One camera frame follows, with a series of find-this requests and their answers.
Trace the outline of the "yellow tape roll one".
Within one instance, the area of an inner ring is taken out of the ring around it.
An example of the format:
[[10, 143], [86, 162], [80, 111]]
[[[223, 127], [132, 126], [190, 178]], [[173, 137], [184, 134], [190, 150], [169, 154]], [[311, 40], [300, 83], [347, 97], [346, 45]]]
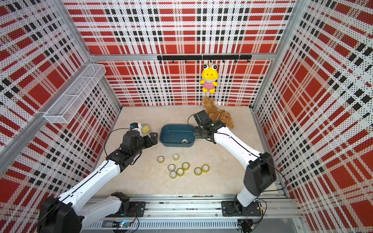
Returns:
[[159, 164], [163, 164], [163, 163], [165, 162], [165, 158], [164, 158], [164, 156], [159, 156], [159, 157], [157, 158], [157, 162], [158, 162]]

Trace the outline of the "yellow tape roll two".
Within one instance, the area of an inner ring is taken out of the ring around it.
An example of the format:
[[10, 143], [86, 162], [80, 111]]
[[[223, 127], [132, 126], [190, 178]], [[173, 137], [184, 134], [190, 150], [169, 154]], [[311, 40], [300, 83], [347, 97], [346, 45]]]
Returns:
[[174, 160], [174, 161], [178, 161], [179, 158], [180, 158], [179, 154], [174, 154], [174, 155], [173, 155], [173, 160]]

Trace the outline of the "yellow tape roll eight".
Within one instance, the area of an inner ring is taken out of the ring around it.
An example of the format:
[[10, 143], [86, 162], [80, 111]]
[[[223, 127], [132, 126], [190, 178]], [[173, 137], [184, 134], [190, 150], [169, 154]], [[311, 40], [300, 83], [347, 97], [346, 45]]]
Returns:
[[203, 173], [208, 173], [209, 170], [210, 170], [210, 167], [209, 167], [209, 165], [204, 164], [204, 165], [202, 165], [201, 169], [202, 169]]

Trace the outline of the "yellow tape roll four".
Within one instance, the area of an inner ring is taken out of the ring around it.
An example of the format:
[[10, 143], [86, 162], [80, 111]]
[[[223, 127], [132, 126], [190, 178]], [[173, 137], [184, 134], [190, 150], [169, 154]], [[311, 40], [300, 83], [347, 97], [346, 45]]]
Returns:
[[184, 171], [188, 171], [189, 168], [190, 168], [190, 164], [189, 164], [188, 162], [184, 162], [184, 163], [182, 164], [182, 169], [183, 169]]

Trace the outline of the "yellow tape roll six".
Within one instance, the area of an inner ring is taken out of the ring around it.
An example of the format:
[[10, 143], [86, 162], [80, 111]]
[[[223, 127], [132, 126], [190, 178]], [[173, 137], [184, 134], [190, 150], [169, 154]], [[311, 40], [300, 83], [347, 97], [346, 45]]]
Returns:
[[177, 174], [178, 177], [182, 177], [182, 176], [184, 176], [185, 171], [184, 171], [183, 168], [178, 168], [178, 169], [176, 170], [176, 174]]

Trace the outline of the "yellow tape roll seven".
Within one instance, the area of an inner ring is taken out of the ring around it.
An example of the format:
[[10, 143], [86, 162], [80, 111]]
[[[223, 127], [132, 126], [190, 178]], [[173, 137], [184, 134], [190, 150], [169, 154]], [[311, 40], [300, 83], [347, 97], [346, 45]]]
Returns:
[[194, 169], [194, 174], [195, 174], [195, 176], [201, 176], [202, 175], [202, 169], [200, 168], [200, 167], [196, 167], [195, 169]]

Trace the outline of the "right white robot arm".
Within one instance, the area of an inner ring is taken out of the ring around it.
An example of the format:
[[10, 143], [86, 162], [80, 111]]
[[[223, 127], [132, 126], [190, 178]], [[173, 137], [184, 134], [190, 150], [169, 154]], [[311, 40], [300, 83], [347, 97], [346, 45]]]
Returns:
[[234, 198], [235, 213], [245, 215], [252, 203], [276, 181], [272, 156], [245, 144], [220, 120], [213, 121], [205, 110], [193, 115], [200, 137], [220, 144], [244, 167], [243, 189]]

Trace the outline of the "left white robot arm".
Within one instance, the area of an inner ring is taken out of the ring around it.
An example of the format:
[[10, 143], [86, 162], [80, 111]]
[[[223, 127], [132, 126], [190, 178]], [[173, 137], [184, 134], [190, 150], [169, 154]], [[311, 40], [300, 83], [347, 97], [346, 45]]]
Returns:
[[129, 197], [121, 192], [115, 192], [90, 206], [86, 203], [111, 179], [129, 165], [134, 165], [144, 149], [157, 143], [157, 133], [142, 136], [136, 130], [126, 132], [120, 147], [110, 153], [96, 170], [63, 194], [56, 198], [48, 197], [41, 203], [37, 232], [80, 233], [106, 216], [130, 213]]

